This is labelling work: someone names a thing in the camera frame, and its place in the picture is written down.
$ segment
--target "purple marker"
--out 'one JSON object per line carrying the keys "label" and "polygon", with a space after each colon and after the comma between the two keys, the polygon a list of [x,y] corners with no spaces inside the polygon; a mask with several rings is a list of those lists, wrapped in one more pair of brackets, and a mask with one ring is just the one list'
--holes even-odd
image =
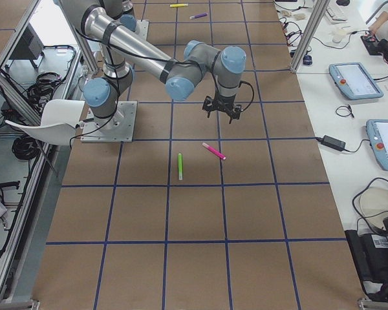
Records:
{"label": "purple marker", "polygon": [[196,19],[196,18],[200,18],[200,17],[204,17],[204,16],[207,16],[207,13],[197,14],[197,15],[194,15],[194,16],[190,16],[189,18],[190,19]]}

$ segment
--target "green marker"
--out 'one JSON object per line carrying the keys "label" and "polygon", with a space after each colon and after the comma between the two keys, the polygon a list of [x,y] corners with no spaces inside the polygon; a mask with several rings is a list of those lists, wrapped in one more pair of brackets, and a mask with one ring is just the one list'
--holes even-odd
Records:
{"label": "green marker", "polygon": [[178,179],[182,181],[182,154],[178,154]]}

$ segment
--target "person's arm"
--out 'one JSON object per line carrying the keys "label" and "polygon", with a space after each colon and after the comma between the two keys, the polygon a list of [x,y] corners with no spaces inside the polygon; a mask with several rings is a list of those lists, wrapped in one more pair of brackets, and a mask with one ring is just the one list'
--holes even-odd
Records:
{"label": "person's arm", "polygon": [[376,31],[388,20],[388,13],[382,12],[381,15],[378,16],[376,21],[369,27],[371,34],[375,35]]}

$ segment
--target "marker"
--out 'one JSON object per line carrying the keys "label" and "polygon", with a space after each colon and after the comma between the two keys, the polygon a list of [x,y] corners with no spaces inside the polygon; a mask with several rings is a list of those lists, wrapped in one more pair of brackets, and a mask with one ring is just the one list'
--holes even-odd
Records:
{"label": "marker", "polygon": [[207,16],[207,13],[201,13],[201,14],[193,15],[193,16],[190,16],[189,18],[190,19],[196,19],[196,18],[200,18],[200,17],[204,17],[204,16]]}
{"label": "marker", "polygon": [[210,147],[207,143],[203,142],[202,146],[208,149],[214,155],[218,156],[220,159],[226,160],[226,157],[223,154],[221,154],[218,150],[214,149],[213,147]]}
{"label": "marker", "polygon": [[178,3],[176,5],[169,5],[170,8],[182,8],[184,6],[188,6],[188,3]]}
{"label": "marker", "polygon": [[182,181],[182,154],[178,154],[178,180]]}

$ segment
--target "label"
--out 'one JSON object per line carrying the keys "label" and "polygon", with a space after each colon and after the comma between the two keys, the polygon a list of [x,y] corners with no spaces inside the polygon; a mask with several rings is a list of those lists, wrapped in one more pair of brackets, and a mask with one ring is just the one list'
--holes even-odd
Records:
{"label": "label", "polygon": [[377,234],[373,234],[372,240],[374,242],[375,248],[388,249],[388,238],[383,236],[378,236]]}

